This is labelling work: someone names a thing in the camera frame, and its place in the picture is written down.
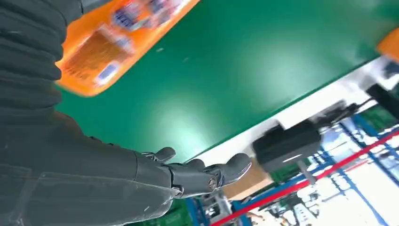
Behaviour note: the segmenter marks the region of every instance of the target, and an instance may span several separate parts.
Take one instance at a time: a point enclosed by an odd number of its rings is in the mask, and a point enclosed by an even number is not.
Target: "orange object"
[[[399,28],[380,42],[378,51],[399,63]]]
[[[152,13],[149,0],[114,0],[73,22],[63,44],[64,57],[56,63],[63,73],[58,84],[85,97],[109,88],[199,0],[174,1],[183,3],[173,5],[168,11],[160,10],[162,15],[159,15]],[[125,27],[125,20],[116,21],[115,15],[117,10],[132,5],[139,8],[140,13],[137,24],[129,29]],[[161,21],[165,13],[170,14],[166,22]]]

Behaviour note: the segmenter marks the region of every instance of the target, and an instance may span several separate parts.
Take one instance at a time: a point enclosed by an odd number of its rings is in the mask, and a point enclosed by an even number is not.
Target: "screw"
[[[216,179],[215,178],[211,178],[208,182],[208,186],[209,188],[213,191],[216,189]]]

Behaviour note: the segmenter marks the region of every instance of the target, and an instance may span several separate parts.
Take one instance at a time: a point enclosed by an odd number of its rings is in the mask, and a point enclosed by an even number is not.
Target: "red rail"
[[[394,132],[394,133],[392,133],[392,134],[390,134],[390,135],[378,140],[377,142],[375,142],[375,143],[363,148],[362,150],[360,150],[359,152],[349,156],[348,158],[346,158],[346,159],[344,159],[344,160],[342,160],[340,162],[337,162],[337,164],[334,164],[331,168],[325,170],[322,174],[316,176],[317,180],[320,179],[320,178],[326,177],[327,175],[333,173],[334,171],[336,171],[337,169],[341,168],[342,166],[344,166],[344,165],[348,164],[349,162],[359,158],[361,155],[366,154],[371,149],[386,143],[388,140],[390,140],[391,138],[393,138],[395,136],[399,136],[399,131],[396,131],[396,132]],[[227,216],[227,217],[225,217],[225,218],[213,223],[211,226],[221,226],[222,224],[227,223],[227,222],[229,222],[232,219],[235,219],[235,218],[237,218],[237,217],[239,217],[239,216],[241,216],[243,214],[246,214],[250,210],[253,210],[253,209],[257,208],[257,207],[263,206],[263,205],[265,205],[265,204],[267,204],[267,203],[269,203],[269,202],[271,202],[271,201],[273,201],[275,199],[278,199],[278,198],[280,198],[280,197],[282,197],[284,195],[288,195],[288,194],[290,194],[292,192],[298,191],[298,190],[300,190],[300,189],[302,189],[302,188],[304,188],[304,187],[306,187],[308,185],[309,185],[309,181],[306,180],[306,181],[303,181],[303,182],[301,182],[299,184],[291,186],[291,187],[289,187],[289,188],[287,188],[285,190],[279,191],[276,194],[268,196],[268,197],[266,197],[266,198],[264,198],[262,200],[259,200],[258,202],[255,202],[255,203],[253,203],[253,204],[251,204],[251,205],[249,205],[249,206],[247,206],[247,207],[245,207],[243,209],[240,209],[240,210],[232,213],[231,215],[229,215],[229,216]]]

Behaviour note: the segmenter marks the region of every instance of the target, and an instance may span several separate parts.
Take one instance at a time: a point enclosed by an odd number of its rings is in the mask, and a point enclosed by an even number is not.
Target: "dark gray sleeve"
[[[66,27],[96,6],[0,0],[0,225],[112,225],[170,206],[170,174],[157,163],[86,137],[55,111]]]

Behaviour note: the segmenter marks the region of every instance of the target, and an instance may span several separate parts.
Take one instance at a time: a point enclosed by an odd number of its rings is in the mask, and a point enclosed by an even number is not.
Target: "green table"
[[[109,90],[65,92],[58,109],[104,142],[186,161],[377,57],[398,26],[398,0],[203,0]]]

